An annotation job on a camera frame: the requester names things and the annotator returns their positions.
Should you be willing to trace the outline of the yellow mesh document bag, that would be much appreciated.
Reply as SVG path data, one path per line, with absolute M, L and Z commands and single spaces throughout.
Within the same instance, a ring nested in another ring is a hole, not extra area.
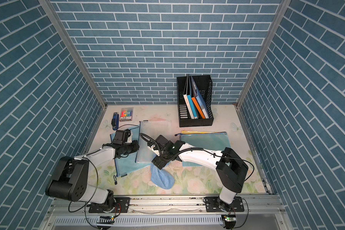
M 215 131 L 181 131 L 181 135 L 190 135 L 190 134 L 218 134 L 218 133 L 226 133 L 224 131 L 215 132 Z

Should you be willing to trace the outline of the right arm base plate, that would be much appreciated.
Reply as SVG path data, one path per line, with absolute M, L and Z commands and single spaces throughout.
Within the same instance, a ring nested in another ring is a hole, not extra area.
M 204 197 L 203 202 L 206 212 L 244 212 L 243 201 L 239 196 L 236 196 L 230 204 L 220 200 L 218 196 Z

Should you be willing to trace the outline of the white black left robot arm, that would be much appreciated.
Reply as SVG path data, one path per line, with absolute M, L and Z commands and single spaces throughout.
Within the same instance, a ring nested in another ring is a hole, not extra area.
M 46 186 L 47 196 L 71 202 L 113 203 L 112 192 L 101 189 L 98 183 L 88 184 L 88 173 L 98 166 L 122 156 L 128 156 L 139 149 L 137 140 L 132 140 L 131 131 L 117 130 L 111 143 L 101 149 L 76 157 L 62 157 Z

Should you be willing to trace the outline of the blue microfiber cloth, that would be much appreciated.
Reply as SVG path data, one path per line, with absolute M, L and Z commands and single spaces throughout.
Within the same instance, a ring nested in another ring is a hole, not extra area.
M 175 183 L 174 177 L 164 169 L 159 169 L 154 164 L 150 165 L 151 181 L 162 189 L 171 189 Z

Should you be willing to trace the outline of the light blue mesh document bag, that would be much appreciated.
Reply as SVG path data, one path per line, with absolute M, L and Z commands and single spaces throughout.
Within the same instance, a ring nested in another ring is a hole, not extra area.
M 207 134 L 179 134 L 179 139 L 194 147 L 209 150 L 225 150 L 231 148 L 230 141 L 226 132 L 207 133 Z

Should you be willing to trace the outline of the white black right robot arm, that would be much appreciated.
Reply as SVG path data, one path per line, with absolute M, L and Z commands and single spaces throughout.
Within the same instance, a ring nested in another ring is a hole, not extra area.
M 148 143 L 147 146 L 156 154 L 152 163 L 159 169 L 164 168 L 169 162 L 180 160 L 215 170 L 223 185 L 219 195 L 223 203 L 231 204 L 242 191 L 249 167 L 231 148 L 222 151 L 208 150 L 179 140 L 175 143 L 168 141 L 165 144 Z

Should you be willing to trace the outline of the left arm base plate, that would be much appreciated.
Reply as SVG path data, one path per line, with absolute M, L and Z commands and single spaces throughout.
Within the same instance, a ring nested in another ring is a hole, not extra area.
M 88 205 L 89 213 L 127 213 L 130 204 L 130 197 L 114 197 L 111 201 L 103 204 L 92 203 Z

